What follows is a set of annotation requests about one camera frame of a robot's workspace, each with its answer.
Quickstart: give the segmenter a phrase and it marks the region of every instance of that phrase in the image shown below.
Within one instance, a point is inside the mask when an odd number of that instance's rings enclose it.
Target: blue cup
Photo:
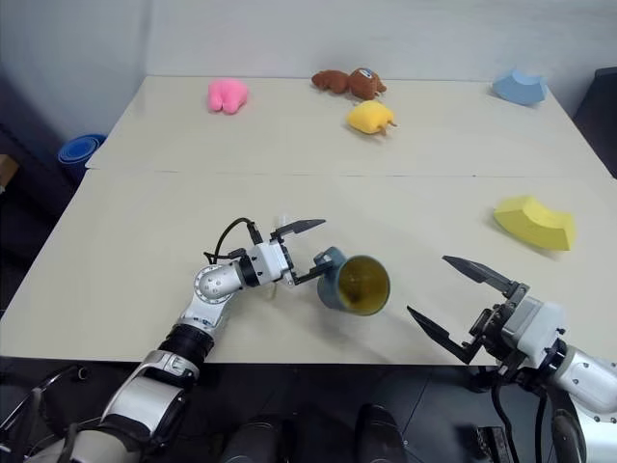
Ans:
[[[389,276],[384,266],[370,256],[346,258],[332,247],[313,259],[332,267],[317,283],[317,294],[326,307],[355,315],[373,315],[388,302]]]

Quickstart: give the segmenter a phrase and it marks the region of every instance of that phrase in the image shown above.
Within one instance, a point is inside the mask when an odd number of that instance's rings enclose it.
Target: wall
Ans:
[[[148,73],[384,78],[546,75],[573,113],[617,65],[615,0],[154,0]]]
[[[60,139],[107,133],[144,76],[148,0],[0,0],[13,88]]]

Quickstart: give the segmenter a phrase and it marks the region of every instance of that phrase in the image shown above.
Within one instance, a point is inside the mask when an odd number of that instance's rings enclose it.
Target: table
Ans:
[[[496,225],[504,197],[533,194],[574,213],[573,251],[527,246]],[[221,230],[249,215],[263,233],[281,214],[327,223],[288,239],[300,269],[336,245],[390,273],[387,306],[371,317],[324,308],[315,281],[243,291],[208,361],[459,365],[412,321],[406,305],[456,340],[502,300],[442,261],[474,259],[567,308],[568,342],[592,355],[613,336],[617,186],[598,178],[342,177],[89,171],[0,323],[0,354],[140,361],[188,305],[195,274]],[[239,229],[226,248],[246,246]],[[486,365],[482,353],[475,359]]]
[[[236,115],[205,109],[207,77],[149,76],[88,163],[93,169],[203,174],[610,177],[549,94],[509,103],[477,82],[387,81],[398,128],[350,128],[349,95],[307,79],[243,79]]]

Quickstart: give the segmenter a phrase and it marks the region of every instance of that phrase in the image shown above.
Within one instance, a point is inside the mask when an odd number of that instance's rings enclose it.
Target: floor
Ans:
[[[6,417],[46,373],[67,364],[1,359],[0,417]],[[54,400],[62,404],[71,422],[100,416],[108,398],[135,367],[105,363],[87,366],[91,376],[86,382],[66,380],[53,392]],[[292,417],[309,406],[336,422],[342,436],[339,441],[346,442],[345,436],[351,439],[357,412],[366,402],[390,410],[412,463],[487,461],[478,456],[473,429],[501,423],[488,394],[466,389],[468,379],[467,368],[206,365],[175,445],[153,461],[216,461],[226,436],[251,417]],[[78,396],[87,400],[75,400]],[[503,389],[502,400],[514,425],[521,461],[535,461],[533,423],[537,397],[509,386]],[[556,463],[551,455],[549,426],[550,419],[545,418],[544,461]],[[48,428],[40,422],[31,444],[48,435]],[[50,444],[52,440],[41,443]],[[332,461],[342,460],[333,457]]]

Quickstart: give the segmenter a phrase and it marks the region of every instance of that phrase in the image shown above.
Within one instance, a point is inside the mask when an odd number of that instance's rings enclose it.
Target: yellow sponge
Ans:
[[[394,125],[394,113],[379,101],[360,103],[348,115],[347,122],[360,132],[386,133],[388,124]]]
[[[548,209],[533,196],[502,201],[495,218],[518,238],[546,249],[570,251],[577,234],[572,214]]]

